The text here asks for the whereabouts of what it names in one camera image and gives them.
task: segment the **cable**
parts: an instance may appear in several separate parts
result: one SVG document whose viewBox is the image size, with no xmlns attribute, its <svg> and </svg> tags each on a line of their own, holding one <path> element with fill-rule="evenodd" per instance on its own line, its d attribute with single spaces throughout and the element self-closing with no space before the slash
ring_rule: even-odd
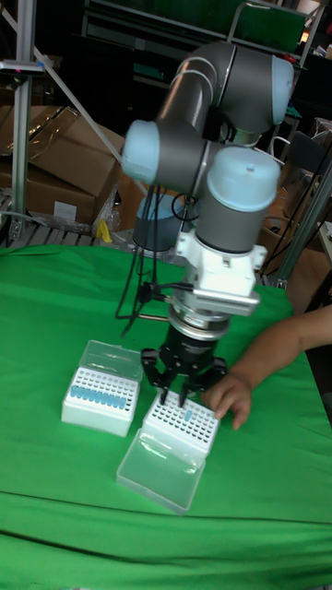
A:
<svg viewBox="0 0 332 590">
<path fill-rule="evenodd" d="M 187 200 L 187 198 L 188 198 L 188 197 L 187 197 L 187 196 L 186 196 L 184 193 L 179 193 L 178 195 L 176 195 L 176 196 L 174 197 L 174 199 L 172 200 L 172 204 L 171 204 L 172 213 L 173 213 L 174 217 L 175 217 L 175 218 L 177 218 L 177 219 L 179 219 L 180 221 L 187 221 L 187 222 L 189 222 L 189 221 L 196 221 L 196 219 L 198 219 L 198 217 L 199 217 L 198 215 L 195 215 L 195 216 L 194 216 L 194 217 L 192 217 L 192 218 L 187 218 L 187 217 L 186 217 L 186 212 L 185 212 L 185 214 L 184 214 L 184 217 L 182 217 L 182 218 L 181 218 L 181 217 L 180 217 L 180 216 L 179 216 L 179 215 L 176 213 L 176 211 L 175 211 L 175 203 L 176 203 L 177 199 L 179 199 L 179 198 L 180 198 L 180 196 L 184 196 L 184 199 L 185 199 L 185 201 L 184 201 L 184 204 L 186 204 L 186 200 Z M 196 199 L 195 199 L 193 196 L 191 196 L 191 197 L 189 197 L 189 198 L 193 199 L 193 200 L 194 200 L 194 205 L 196 205 L 196 203 L 197 203 Z"/>
<path fill-rule="evenodd" d="M 268 258 L 268 259 L 265 261 L 265 263 L 263 264 L 263 267 L 262 267 L 262 272 L 261 272 L 261 274 L 260 274 L 260 276 L 261 276 L 261 277 L 263 276 L 263 274 L 265 274 L 265 273 L 264 273 L 264 269 L 265 269 L 265 270 L 267 270 L 267 267 L 268 267 L 268 265 L 270 264 L 270 262 L 272 262 L 272 260 L 274 260 L 274 258 L 276 257 L 276 255 L 278 255 L 278 254 L 277 254 L 277 251 L 278 251 L 278 249 L 279 249 L 280 245 L 282 244 L 282 241 L 283 241 L 283 239 L 284 239 L 284 237 L 285 237 L 285 235 L 286 235 L 287 231 L 289 230 L 289 228 L 290 228 L 290 226 L 291 226 L 291 223 L 293 222 L 293 220 L 294 220 L 294 218 L 295 218 L 295 216 L 296 216 L 297 212 L 299 211 L 299 209 L 300 209 L 300 207 L 301 207 L 301 205 L 302 205 L 302 203 L 303 203 L 303 201 L 304 201 L 305 197 L 308 195 L 308 192 L 311 190 L 311 188 L 312 188 L 312 186 L 313 186 L 313 184 L 314 184 L 314 182 L 315 182 L 315 177 L 316 177 L 316 176 L 318 176 L 318 174 L 319 174 L 320 170 L 323 168 L 323 166 L 324 166 L 324 164 L 325 164 L 325 162 L 326 162 L 326 159 L 327 159 L 327 158 L 329 158 L 329 152 L 330 152 L 331 145 L 332 145 L 332 142 L 331 142 L 330 146 L 328 147 L 328 149 L 326 150 L 326 153 L 325 153 L 325 155 L 324 155 L 324 157 L 323 157 L 322 161 L 321 161 L 321 162 L 318 164 L 317 170 L 316 170 L 316 172 L 313 174 L 313 178 L 312 178 L 311 182 L 309 183 L 309 185 L 308 185 L 308 186 L 307 186 L 307 188 L 305 189 L 305 191 L 304 191 L 304 193 L 303 193 L 303 195 L 302 195 L 301 199 L 299 200 L 299 202 L 298 202 L 297 206 L 296 206 L 296 207 L 295 207 L 295 209 L 293 210 L 293 212 L 292 212 L 292 214 L 291 214 L 291 216 L 290 216 L 290 219 L 288 220 L 288 223 L 287 223 L 287 225 L 286 225 L 286 228 L 285 228 L 285 230 L 282 232 L 282 234 L 281 234 L 281 236 L 280 236 L 280 239 L 279 239 L 279 241 L 277 242 L 277 244 L 276 244 L 276 246 L 275 246 L 275 248 L 274 248 L 274 250 L 273 250 L 273 252 L 272 252 L 272 255 L 271 255 L 271 256 L 270 256 L 270 257 L 269 257 L 269 258 Z"/>
<path fill-rule="evenodd" d="M 129 274 L 128 274 L 127 280 L 125 282 L 125 285 L 124 285 L 124 291 L 123 291 L 123 294 L 122 294 L 122 296 L 120 298 L 120 301 L 119 301 L 119 305 L 117 307 L 117 310 L 115 312 L 115 318 L 117 320 L 128 320 L 131 317 L 131 315 L 120 315 L 120 311 L 121 311 L 122 306 L 124 305 L 125 297 L 126 297 L 126 294 L 127 294 L 128 289 L 129 289 L 131 277 L 132 277 L 133 272 L 134 272 L 134 267 L 135 267 L 135 262 L 136 262 L 136 256 L 137 256 L 137 248 L 134 251 L 133 259 L 132 259 L 132 264 L 130 266 Z"/>
<path fill-rule="evenodd" d="M 147 196 L 147 200 L 146 200 L 146 202 L 144 204 L 144 209 L 143 209 L 142 219 L 143 219 L 143 221 L 146 222 L 146 235 L 145 235 L 145 240 L 144 240 L 143 248 L 141 249 L 141 252 L 140 252 L 140 270 L 139 270 L 139 274 L 138 274 L 138 285 L 137 285 L 136 296 L 135 296 L 135 299 L 134 299 L 134 304 L 133 304 L 132 312 L 131 312 L 131 314 L 129 316 L 126 316 L 125 318 L 124 317 L 117 316 L 117 319 L 127 319 L 128 320 L 128 324 L 125 327 L 124 332 L 121 334 L 121 337 L 124 337 L 126 335 L 126 333 L 128 332 L 128 330 L 132 327 L 134 321 L 139 316 L 139 314 L 140 314 L 140 312 L 141 312 L 141 310 L 143 308 L 143 305 L 145 304 L 143 302 L 143 303 L 141 303 L 139 305 L 139 308 L 137 308 L 139 292 L 140 292 L 141 285 L 142 285 L 143 266 L 144 266 L 144 252 L 145 252 L 145 249 L 146 249 L 146 246 L 147 246 L 147 240 L 148 240 L 148 212 L 149 212 L 149 209 L 150 209 L 150 206 L 151 206 L 153 193 L 154 193 L 154 186 L 151 185 L 149 187 L 149 189 L 148 189 L 148 196 Z M 135 265 L 135 261 L 132 264 L 131 269 L 130 269 L 131 270 L 131 275 L 132 275 L 133 270 L 134 270 L 134 265 Z"/>
<path fill-rule="evenodd" d="M 0 220 L 3 215 L 15 217 L 15 218 L 28 219 L 29 221 L 34 221 L 35 223 L 39 223 L 40 225 L 43 225 L 45 228 L 48 227 L 46 221 L 44 221 L 43 219 L 33 218 L 31 215 L 25 215 L 24 213 L 16 213 L 15 211 L 1 211 Z"/>
<path fill-rule="evenodd" d="M 157 186 L 156 205 L 154 210 L 153 222 L 153 272 L 152 283 L 157 283 L 157 232 L 158 232 L 158 209 L 160 204 L 160 187 Z"/>
<path fill-rule="evenodd" d="M 287 146 L 291 143 L 288 139 L 285 139 L 285 137 L 281 137 L 281 136 L 274 136 L 274 137 L 272 137 L 272 139 L 270 141 L 270 145 L 269 145 L 269 152 L 270 152 L 272 158 L 275 157 L 275 155 L 274 155 L 274 145 L 275 145 L 276 139 L 279 139 L 280 141 L 283 141 L 283 143 L 286 144 Z"/>
</svg>

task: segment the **pipette tip box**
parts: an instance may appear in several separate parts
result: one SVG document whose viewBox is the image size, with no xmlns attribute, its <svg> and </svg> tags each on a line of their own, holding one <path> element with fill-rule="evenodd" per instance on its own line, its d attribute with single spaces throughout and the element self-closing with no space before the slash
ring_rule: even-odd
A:
<svg viewBox="0 0 332 590">
<path fill-rule="evenodd" d="M 141 378 L 138 352 L 90 340 L 66 392 L 62 422 L 126 436 Z"/>
<path fill-rule="evenodd" d="M 189 510 L 219 428 L 211 410 L 169 392 L 157 395 L 119 466 L 116 481 L 183 515 Z"/>
</svg>

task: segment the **table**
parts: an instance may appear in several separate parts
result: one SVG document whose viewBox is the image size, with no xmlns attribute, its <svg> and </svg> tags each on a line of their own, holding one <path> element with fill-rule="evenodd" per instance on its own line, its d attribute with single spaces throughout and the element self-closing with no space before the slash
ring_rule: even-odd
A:
<svg viewBox="0 0 332 590">
<path fill-rule="evenodd" d="M 164 338 L 167 325 L 139 321 L 120 339 L 113 314 L 130 262 L 107 248 L 0 251 L 0 589 L 328 584 L 332 434 L 305 355 L 257 388 L 239 432 L 222 421 L 182 518 L 115 483 L 154 396 L 146 381 L 125 439 L 61 422 L 88 340 L 140 350 Z M 182 272 L 159 265 L 162 282 Z M 257 290 L 255 314 L 233 318 L 219 343 L 229 364 L 291 314 L 283 289 Z"/>
</svg>

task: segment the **clear plastic lid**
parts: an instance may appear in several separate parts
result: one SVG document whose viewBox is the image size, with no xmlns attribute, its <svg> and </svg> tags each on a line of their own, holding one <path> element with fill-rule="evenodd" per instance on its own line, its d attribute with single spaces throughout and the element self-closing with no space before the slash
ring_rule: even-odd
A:
<svg viewBox="0 0 332 590">
<path fill-rule="evenodd" d="M 90 340 L 79 362 L 80 367 L 108 372 L 141 381 L 143 370 L 139 352 Z"/>
<path fill-rule="evenodd" d="M 116 482 L 183 515 L 190 508 L 204 471 L 170 453 L 167 445 L 139 430 L 116 473 Z"/>
</svg>

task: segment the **black cable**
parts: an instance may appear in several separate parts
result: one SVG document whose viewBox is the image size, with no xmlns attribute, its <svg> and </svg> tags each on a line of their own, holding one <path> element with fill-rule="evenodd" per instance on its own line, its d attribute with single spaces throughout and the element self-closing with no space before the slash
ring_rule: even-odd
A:
<svg viewBox="0 0 332 590">
<path fill-rule="evenodd" d="M 176 213 L 176 211 L 175 211 L 175 203 L 176 203 L 177 199 L 179 199 L 179 198 L 180 198 L 180 196 L 184 196 L 185 200 L 188 198 L 186 195 L 184 195 L 184 193 L 179 193 L 178 195 L 176 195 L 176 196 L 174 197 L 174 199 L 172 200 L 172 204 L 171 204 L 172 213 L 173 213 L 174 217 L 175 217 L 175 218 L 177 218 L 177 219 L 179 219 L 180 221 L 187 221 L 187 222 L 189 222 L 189 221 L 196 221 L 196 219 L 198 219 L 198 217 L 199 217 L 198 215 L 195 215 L 195 216 L 194 216 L 194 217 L 192 217 L 192 218 L 188 218 L 188 217 L 186 216 L 186 212 L 185 212 L 185 215 L 184 215 L 184 217 L 183 217 L 183 218 L 181 218 L 181 217 L 180 217 L 180 215 L 178 215 L 178 214 Z M 190 197 L 190 198 L 192 198 L 192 199 L 194 200 L 194 205 L 195 205 L 195 204 L 196 204 L 196 202 L 197 202 L 197 201 L 195 200 L 195 198 L 194 198 L 194 197 Z"/>
<path fill-rule="evenodd" d="M 147 208 L 148 208 L 148 197 L 147 197 L 147 200 L 146 200 L 146 202 L 144 204 L 143 217 L 145 217 L 145 215 L 146 215 Z M 127 280 L 125 282 L 125 285 L 124 285 L 124 292 L 123 292 L 123 294 L 121 296 L 119 305 L 118 305 L 117 310 L 115 312 L 115 318 L 117 320 L 130 320 L 131 317 L 132 317 L 132 315 L 133 315 L 133 314 L 130 314 L 130 315 L 120 315 L 120 311 L 121 311 L 122 306 L 123 306 L 123 304 L 125 302 L 125 297 L 126 297 L 126 294 L 127 294 L 128 289 L 129 289 L 131 278 L 133 276 L 137 254 L 138 254 L 138 248 L 136 248 L 135 251 L 134 251 L 134 253 L 133 253 L 132 264 L 130 266 L 129 274 L 128 274 Z"/>
<path fill-rule="evenodd" d="M 135 249 L 135 251 L 133 253 L 132 264 L 130 266 L 129 274 L 128 274 L 127 280 L 125 282 L 125 285 L 124 285 L 124 292 L 123 292 L 123 294 L 121 296 L 121 299 L 119 301 L 119 305 L 118 305 L 117 310 L 115 312 L 115 318 L 117 320 L 128 320 L 131 317 L 131 315 L 119 315 L 119 314 L 120 314 L 120 311 L 121 311 L 122 306 L 124 305 L 124 301 L 125 301 L 125 297 L 126 297 L 127 291 L 129 289 L 131 277 L 133 276 L 135 262 L 136 262 L 136 256 L 137 256 L 137 248 Z"/>
<path fill-rule="evenodd" d="M 156 205 L 154 210 L 153 222 L 153 272 L 152 283 L 157 283 L 157 232 L 158 232 L 158 209 L 160 204 L 160 187 L 157 186 Z"/>
<path fill-rule="evenodd" d="M 148 196 L 147 196 L 147 200 L 144 204 L 143 216 L 142 216 L 143 221 L 146 222 L 146 234 L 145 234 L 145 239 L 144 239 L 144 245 L 143 245 L 143 248 L 141 248 L 141 252 L 140 252 L 140 270 L 139 270 L 139 274 L 138 274 L 138 285 L 137 285 L 137 290 L 136 290 L 136 296 L 134 299 L 134 304 L 133 304 L 131 314 L 129 315 L 129 317 L 125 318 L 125 319 L 128 319 L 129 321 L 128 321 L 127 326 L 124 329 L 124 332 L 121 334 L 121 337 L 124 337 L 125 334 L 128 332 L 128 330 L 132 327 L 134 321 L 139 316 L 139 314 L 143 308 L 143 305 L 145 304 L 144 302 L 140 303 L 139 308 L 137 308 L 138 297 L 139 297 L 139 293 L 140 293 L 141 286 L 142 286 L 144 252 L 145 252 L 145 249 L 147 246 L 147 241 L 148 241 L 148 212 L 151 207 L 153 193 L 154 193 L 154 186 L 151 185 L 148 189 Z"/>
<path fill-rule="evenodd" d="M 285 228 L 285 230 L 282 232 L 282 234 L 281 234 L 281 236 L 280 236 L 280 239 L 279 239 L 279 241 L 277 242 L 277 244 L 276 244 L 276 246 L 275 246 L 275 248 L 274 248 L 274 250 L 273 250 L 273 252 L 272 252 L 272 255 L 271 255 L 271 256 L 270 256 L 270 257 L 269 257 L 269 258 L 268 258 L 268 259 L 267 259 L 267 260 L 264 262 L 264 264 L 263 264 L 263 268 L 262 268 L 262 272 L 261 272 L 261 275 L 260 275 L 261 277 L 263 276 L 263 274 L 265 274 L 265 273 L 264 273 L 264 269 L 265 269 L 265 270 L 267 270 L 267 267 L 268 267 L 268 265 L 269 265 L 269 264 L 272 262 L 272 260 L 274 260 L 274 258 L 275 258 L 277 255 L 281 254 L 281 253 L 278 253 L 278 254 L 277 254 L 277 251 L 278 251 L 278 249 L 279 249 L 280 245 L 282 244 L 282 241 L 283 241 L 283 239 L 284 239 L 284 237 L 285 237 L 285 235 L 286 235 L 287 231 L 289 230 L 289 228 L 290 228 L 290 226 L 291 226 L 291 223 L 292 223 L 292 222 L 293 222 L 293 220 L 294 220 L 294 217 L 295 217 L 295 215 L 297 214 L 298 210 L 300 209 L 300 207 L 301 207 L 301 205 L 302 205 L 302 203 L 303 203 L 303 201 L 304 201 L 305 197 L 308 195 L 308 192 L 311 190 L 311 188 L 312 188 L 312 186 L 313 186 L 313 184 L 314 184 L 314 181 L 315 181 L 315 177 L 316 177 L 316 176 L 319 174 L 319 172 L 321 171 L 321 169 L 323 169 L 323 166 L 324 166 L 324 164 L 325 164 L 325 162 L 326 162 L 327 158 L 329 157 L 329 151 L 330 151 L 330 149 L 331 149 L 331 145 L 332 145 L 332 142 L 331 142 L 331 144 L 329 145 L 328 149 L 326 150 L 326 153 L 325 153 L 324 157 L 322 158 L 321 162 L 318 164 L 318 166 L 317 166 L 317 169 L 316 169 L 316 172 L 313 174 L 313 178 L 312 178 L 312 180 L 310 181 L 310 183 L 308 184 L 307 188 L 305 189 L 305 191 L 304 191 L 304 193 L 303 193 L 303 195 L 302 195 L 302 197 L 301 197 L 300 201 L 298 202 L 297 206 L 296 206 L 296 207 L 295 207 L 295 209 L 293 210 L 293 212 L 292 212 L 292 214 L 291 214 L 291 216 L 290 216 L 290 219 L 288 220 L 288 223 L 287 223 L 287 225 L 286 225 L 286 228 Z"/>
</svg>

